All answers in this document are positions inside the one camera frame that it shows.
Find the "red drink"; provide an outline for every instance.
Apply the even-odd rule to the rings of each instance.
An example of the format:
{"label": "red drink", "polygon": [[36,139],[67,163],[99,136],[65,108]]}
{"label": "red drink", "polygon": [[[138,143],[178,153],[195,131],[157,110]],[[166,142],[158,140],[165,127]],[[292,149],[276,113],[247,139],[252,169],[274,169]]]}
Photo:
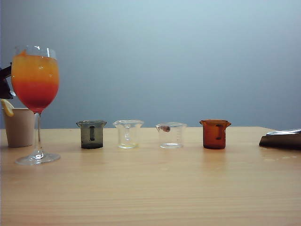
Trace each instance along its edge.
{"label": "red drink", "polygon": [[55,98],[59,86],[57,61],[46,56],[16,55],[12,64],[14,91],[24,105],[41,113]]}

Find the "beaker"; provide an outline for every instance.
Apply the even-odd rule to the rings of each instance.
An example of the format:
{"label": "beaker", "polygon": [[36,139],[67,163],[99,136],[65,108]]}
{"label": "beaker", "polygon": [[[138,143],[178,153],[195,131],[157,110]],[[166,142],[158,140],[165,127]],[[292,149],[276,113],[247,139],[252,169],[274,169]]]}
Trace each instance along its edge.
{"label": "beaker", "polygon": [[183,147],[183,130],[187,124],[180,122],[167,122],[156,125],[159,132],[160,147],[178,148]]}
{"label": "beaker", "polygon": [[118,147],[134,148],[139,144],[139,130],[144,124],[141,120],[118,120],[113,125],[118,129]]}
{"label": "beaker", "polygon": [[231,125],[227,120],[201,120],[203,125],[203,146],[210,149],[223,149],[226,146],[226,128]]}
{"label": "beaker", "polygon": [[85,149],[103,147],[103,127],[107,122],[102,120],[79,121],[81,147]]}

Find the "beige cup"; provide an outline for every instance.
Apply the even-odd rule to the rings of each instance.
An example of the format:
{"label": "beige cup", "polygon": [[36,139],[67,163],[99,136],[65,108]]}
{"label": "beige cup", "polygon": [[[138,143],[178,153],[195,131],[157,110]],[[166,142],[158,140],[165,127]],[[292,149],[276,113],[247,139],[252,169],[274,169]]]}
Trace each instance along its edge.
{"label": "beige cup", "polygon": [[32,145],[34,130],[34,114],[28,108],[13,108],[14,116],[9,117],[2,109],[6,137],[9,147],[25,147]]}

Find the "wine glass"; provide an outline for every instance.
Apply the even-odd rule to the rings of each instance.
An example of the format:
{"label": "wine glass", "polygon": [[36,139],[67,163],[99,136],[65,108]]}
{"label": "wine glass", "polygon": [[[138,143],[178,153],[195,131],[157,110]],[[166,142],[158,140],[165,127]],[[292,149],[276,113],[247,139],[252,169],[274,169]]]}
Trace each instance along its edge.
{"label": "wine glass", "polygon": [[54,50],[43,46],[17,46],[12,62],[11,81],[21,102],[35,117],[34,151],[16,160],[21,165],[55,161],[60,155],[46,153],[41,144],[40,116],[53,101],[59,86],[59,71]]}

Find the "clear beaker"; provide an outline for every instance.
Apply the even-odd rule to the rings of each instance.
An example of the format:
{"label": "clear beaker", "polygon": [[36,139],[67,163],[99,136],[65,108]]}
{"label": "clear beaker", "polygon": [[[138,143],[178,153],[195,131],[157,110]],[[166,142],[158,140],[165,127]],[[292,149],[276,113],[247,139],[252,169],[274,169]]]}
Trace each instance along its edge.
{"label": "clear beaker", "polygon": [[156,125],[159,132],[160,147],[178,148],[183,147],[183,130],[187,124],[180,122],[168,122]]}
{"label": "clear beaker", "polygon": [[134,148],[139,143],[139,129],[144,124],[141,120],[118,120],[113,125],[118,129],[118,147]]}
{"label": "clear beaker", "polygon": [[79,121],[81,147],[85,149],[103,147],[103,127],[107,122],[102,120]]}

